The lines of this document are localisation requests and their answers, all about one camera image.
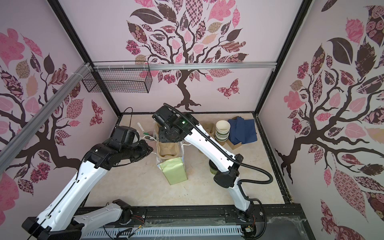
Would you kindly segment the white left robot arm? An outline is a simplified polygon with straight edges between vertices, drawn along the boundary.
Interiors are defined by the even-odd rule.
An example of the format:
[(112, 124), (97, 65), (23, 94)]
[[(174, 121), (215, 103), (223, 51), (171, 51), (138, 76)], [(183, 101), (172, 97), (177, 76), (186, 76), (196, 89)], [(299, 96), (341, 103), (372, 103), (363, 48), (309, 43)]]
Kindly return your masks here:
[(140, 139), (135, 129), (116, 127), (109, 139), (85, 154), (79, 170), (56, 199), (38, 216), (28, 217), (22, 228), (38, 240), (79, 240), (109, 223), (129, 224), (131, 206), (122, 200), (87, 214), (76, 212), (96, 183), (122, 160), (135, 163), (152, 152), (153, 148)]

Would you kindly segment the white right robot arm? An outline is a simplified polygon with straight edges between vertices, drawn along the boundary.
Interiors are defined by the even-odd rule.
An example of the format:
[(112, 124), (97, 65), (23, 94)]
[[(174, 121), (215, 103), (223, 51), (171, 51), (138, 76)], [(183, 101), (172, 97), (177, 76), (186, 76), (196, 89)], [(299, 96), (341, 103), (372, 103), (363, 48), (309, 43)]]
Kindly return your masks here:
[(162, 106), (152, 116), (159, 126), (159, 141), (178, 143), (186, 141), (196, 147), (218, 169), (214, 181), (230, 193), (234, 206), (240, 214), (249, 216), (253, 210), (250, 200), (246, 200), (238, 186), (239, 167), (235, 162), (242, 162), (243, 157), (233, 155), (212, 138), (191, 114), (177, 113), (167, 106)]

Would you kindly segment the green paper coffee cup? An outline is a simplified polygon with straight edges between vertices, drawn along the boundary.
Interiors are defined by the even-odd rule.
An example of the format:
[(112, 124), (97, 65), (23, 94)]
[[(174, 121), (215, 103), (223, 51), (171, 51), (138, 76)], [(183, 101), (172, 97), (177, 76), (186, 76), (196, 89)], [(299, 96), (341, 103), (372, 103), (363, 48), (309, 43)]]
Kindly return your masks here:
[(218, 172), (218, 168), (212, 161), (209, 161), (209, 167), (211, 174), (216, 175)]

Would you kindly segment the green white paper bag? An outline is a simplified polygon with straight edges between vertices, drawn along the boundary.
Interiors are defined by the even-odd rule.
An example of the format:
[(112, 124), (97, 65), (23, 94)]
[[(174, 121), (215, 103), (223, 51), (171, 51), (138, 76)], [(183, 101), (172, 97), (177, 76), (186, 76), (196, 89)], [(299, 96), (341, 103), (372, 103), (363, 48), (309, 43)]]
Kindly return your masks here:
[(162, 171), (170, 185), (175, 185), (188, 180), (188, 175), (184, 160), (185, 150), (182, 158), (174, 158), (164, 162), (158, 162), (157, 166)]

